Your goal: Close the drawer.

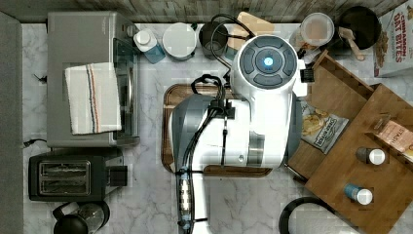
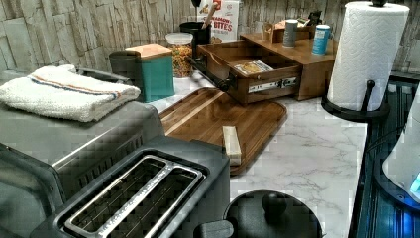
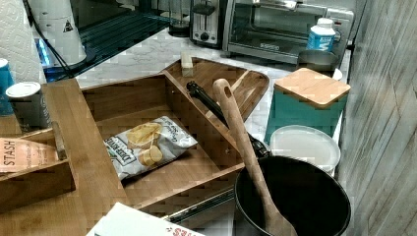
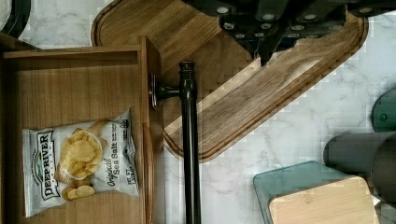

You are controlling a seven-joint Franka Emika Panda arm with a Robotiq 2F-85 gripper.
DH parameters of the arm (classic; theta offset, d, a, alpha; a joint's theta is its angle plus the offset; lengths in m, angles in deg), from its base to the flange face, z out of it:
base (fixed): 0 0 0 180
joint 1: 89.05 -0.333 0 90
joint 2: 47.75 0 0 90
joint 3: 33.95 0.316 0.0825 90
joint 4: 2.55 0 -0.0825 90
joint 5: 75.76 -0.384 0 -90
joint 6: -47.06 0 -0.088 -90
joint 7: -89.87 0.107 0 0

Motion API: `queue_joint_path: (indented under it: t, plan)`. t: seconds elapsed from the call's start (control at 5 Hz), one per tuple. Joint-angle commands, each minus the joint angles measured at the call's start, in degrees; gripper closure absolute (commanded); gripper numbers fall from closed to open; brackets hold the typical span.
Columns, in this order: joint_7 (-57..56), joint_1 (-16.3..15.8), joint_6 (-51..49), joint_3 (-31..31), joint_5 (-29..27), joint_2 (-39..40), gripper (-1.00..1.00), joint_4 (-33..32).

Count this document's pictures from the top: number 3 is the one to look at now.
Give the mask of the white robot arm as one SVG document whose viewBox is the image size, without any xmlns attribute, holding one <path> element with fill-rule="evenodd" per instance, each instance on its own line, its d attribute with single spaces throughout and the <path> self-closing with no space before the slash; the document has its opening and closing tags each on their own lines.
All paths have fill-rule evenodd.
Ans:
<svg viewBox="0 0 417 236">
<path fill-rule="evenodd" d="M 70 0 L 27 1 L 28 11 L 34 19 L 31 28 L 44 69 L 61 66 L 51 47 L 71 69 L 95 57 L 95 53 L 82 44 Z"/>
</svg>

